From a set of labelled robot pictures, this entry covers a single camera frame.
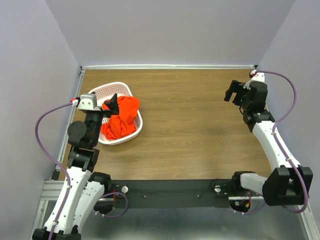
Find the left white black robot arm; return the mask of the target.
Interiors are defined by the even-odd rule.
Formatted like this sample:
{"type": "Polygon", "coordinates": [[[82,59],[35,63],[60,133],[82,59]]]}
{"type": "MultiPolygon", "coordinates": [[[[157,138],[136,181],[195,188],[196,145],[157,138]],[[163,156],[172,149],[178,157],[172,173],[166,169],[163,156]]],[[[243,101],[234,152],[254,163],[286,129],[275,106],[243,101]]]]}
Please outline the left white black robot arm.
{"type": "Polygon", "coordinates": [[[57,202],[42,228],[35,229],[34,240],[79,240],[82,228],[99,198],[111,191],[111,177],[94,172],[99,150],[103,118],[120,113],[118,96],[104,102],[106,109],[98,106],[95,93],[85,93],[72,99],[70,106],[85,113],[84,121],[74,121],[67,128],[71,149],[67,167],[61,170],[65,180],[57,202]]]}

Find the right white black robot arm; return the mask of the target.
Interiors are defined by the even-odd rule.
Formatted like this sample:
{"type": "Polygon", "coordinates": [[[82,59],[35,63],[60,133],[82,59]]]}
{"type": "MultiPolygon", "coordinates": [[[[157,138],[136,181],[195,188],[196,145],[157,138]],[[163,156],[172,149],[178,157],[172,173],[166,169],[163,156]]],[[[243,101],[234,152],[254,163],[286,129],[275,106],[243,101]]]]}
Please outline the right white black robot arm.
{"type": "Polygon", "coordinates": [[[308,199],[313,172],[294,158],[277,133],[275,119],[265,108],[267,85],[256,80],[247,83],[233,80],[224,101],[231,100],[233,94],[232,102],[242,109],[243,121],[262,146],[271,174],[263,177],[251,171],[236,171],[230,191],[241,196],[250,190],[263,196],[269,206],[303,206],[308,199]]]}

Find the orange t shirt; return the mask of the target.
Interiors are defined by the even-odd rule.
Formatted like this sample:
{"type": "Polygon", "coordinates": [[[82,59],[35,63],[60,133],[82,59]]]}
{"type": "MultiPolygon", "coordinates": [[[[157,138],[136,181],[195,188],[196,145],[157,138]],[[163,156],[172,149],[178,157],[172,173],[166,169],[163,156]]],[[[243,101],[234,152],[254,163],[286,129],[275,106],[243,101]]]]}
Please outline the orange t shirt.
{"type": "Polygon", "coordinates": [[[140,102],[133,96],[119,96],[117,98],[119,115],[112,115],[107,123],[101,126],[101,133],[107,140],[118,140],[134,133],[134,120],[138,114],[140,102]]]}

